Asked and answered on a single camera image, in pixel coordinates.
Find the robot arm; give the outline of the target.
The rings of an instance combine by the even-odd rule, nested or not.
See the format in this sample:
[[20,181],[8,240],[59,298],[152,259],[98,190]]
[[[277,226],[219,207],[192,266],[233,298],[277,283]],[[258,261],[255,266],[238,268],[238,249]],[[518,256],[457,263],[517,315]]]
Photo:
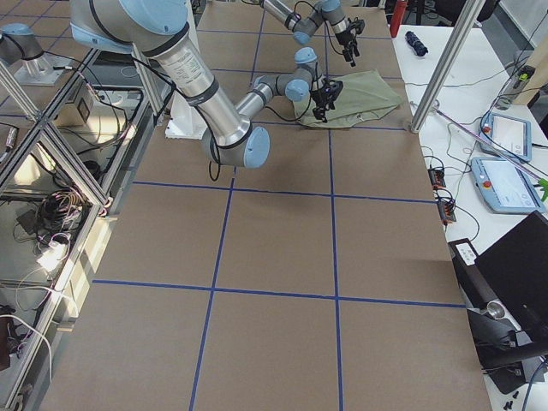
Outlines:
[[342,47],[338,54],[354,67],[354,58],[360,55],[356,37],[362,34],[365,22],[358,17],[349,19],[341,3],[336,0],[317,1],[315,4],[305,1],[311,7],[311,12],[307,16],[302,16],[296,11],[297,3],[292,9],[282,1],[259,1],[259,6],[282,22],[300,45],[306,45],[322,25],[328,24]]
[[298,102],[312,98],[314,116],[323,121],[343,89],[318,66],[314,50],[295,53],[291,74],[263,76],[238,103],[233,104],[206,66],[189,37],[188,8],[183,1],[73,1],[70,26],[74,39],[88,47],[119,54],[139,50],[156,60],[175,83],[188,105],[204,119],[202,147],[221,165],[255,169],[270,151],[265,128],[253,117],[276,96]]

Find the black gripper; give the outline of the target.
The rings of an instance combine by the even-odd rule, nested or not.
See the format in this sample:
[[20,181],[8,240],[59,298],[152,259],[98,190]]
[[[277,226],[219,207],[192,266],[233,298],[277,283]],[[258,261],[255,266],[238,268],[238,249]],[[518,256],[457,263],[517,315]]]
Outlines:
[[312,99],[315,103],[313,115],[316,120],[327,123],[326,112],[335,109],[335,102],[343,90],[341,80],[326,80],[322,86],[312,90]]
[[336,24],[336,38],[342,47],[344,59],[349,62],[351,67],[355,67],[355,58],[358,56],[357,43],[355,36],[348,32],[347,25],[348,23]]

